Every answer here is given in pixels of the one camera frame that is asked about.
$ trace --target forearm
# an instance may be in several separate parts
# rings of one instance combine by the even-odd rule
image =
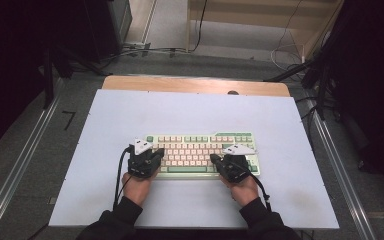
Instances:
[[[134,224],[141,213],[140,206],[123,197],[113,212],[103,212],[99,220],[87,226],[76,239],[124,239],[134,233]]]
[[[283,224],[278,213],[267,211],[261,198],[251,201],[240,213],[248,224],[251,239],[300,239],[293,229]]]

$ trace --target desk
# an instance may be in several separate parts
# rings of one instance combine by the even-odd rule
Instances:
[[[204,1],[188,0],[187,50],[190,21],[201,19]],[[342,5],[343,0],[208,0],[204,21],[288,27],[293,41],[305,46],[305,52],[302,47],[297,47],[300,56],[309,58],[313,56],[316,47],[320,46],[323,36],[332,28]]]
[[[153,87],[164,92],[148,92]],[[258,89],[274,96],[256,96]],[[243,95],[227,95],[227,90]],[[88,225],[111,209],[118,160],[134,137],[152,131],[228,129],[254,133],[261,153],[259,178],[286,225],[338,228],[295,102],[284,84],[140,76],[111,76],[98,90],[49,225]],[[156,180],[136,226],[245,228],[238,211],[229,190],[217,180]]]

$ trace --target black sleeve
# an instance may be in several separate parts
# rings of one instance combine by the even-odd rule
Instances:
[[[248,203],[240,210],[240,213],[248,224],[248,233],[251,239],[301,239],[292,228],[283,224],[279,213],[267,211],[261,198],[256,198]]]
[[[105,211],[97,222],[87,226],[76,240],[121,240],[134,233],[134,224],[142,208],[123,197],[113,212]]]

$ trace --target person's left hand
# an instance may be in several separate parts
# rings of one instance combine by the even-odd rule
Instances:
[[[123,186],[125,186],[123,189],[124,196],[142,207],[151,188],[152,180],[154,180],[158,172],[159,169],[150,178],[138,178],[131,176],[127,172],[124,173],[122,179]]]

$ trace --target computer tower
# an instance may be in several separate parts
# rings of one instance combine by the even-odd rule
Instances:
[[[77,0],[65,11],[59,42],[84,60],[97,62],[117,55],[132,22],[128,0]]]

